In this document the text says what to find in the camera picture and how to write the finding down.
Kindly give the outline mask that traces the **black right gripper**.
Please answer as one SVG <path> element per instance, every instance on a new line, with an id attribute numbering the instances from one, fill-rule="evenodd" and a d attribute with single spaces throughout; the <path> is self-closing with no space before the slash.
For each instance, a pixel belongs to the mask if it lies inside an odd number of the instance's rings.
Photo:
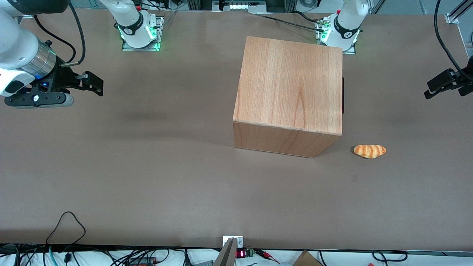
<path id="1" fill-rule="evenodd" d="M 56 66 L 46 76 L 27 86 L 26 93 L 70 93 L 70 89 L 91 91 L 103 96 L 103 80 L 90 71 L 78 75 L 70 67 Z"/>

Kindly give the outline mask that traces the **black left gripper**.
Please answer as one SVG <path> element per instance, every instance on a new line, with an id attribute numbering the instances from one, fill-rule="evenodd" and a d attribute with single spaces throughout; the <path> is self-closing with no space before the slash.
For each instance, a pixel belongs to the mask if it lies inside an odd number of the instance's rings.
<path id="1" fill-rule="evenodd" d="M 428 90 L 424 92 L 427 100 L 439 93 L 458 89 L 460 96 L 466 96 L 473 91 L 473 56 L 470 56 L 466 67 L 457 69 L 458 74 L 452 69 L 446 69 L 427 82 Z"/>

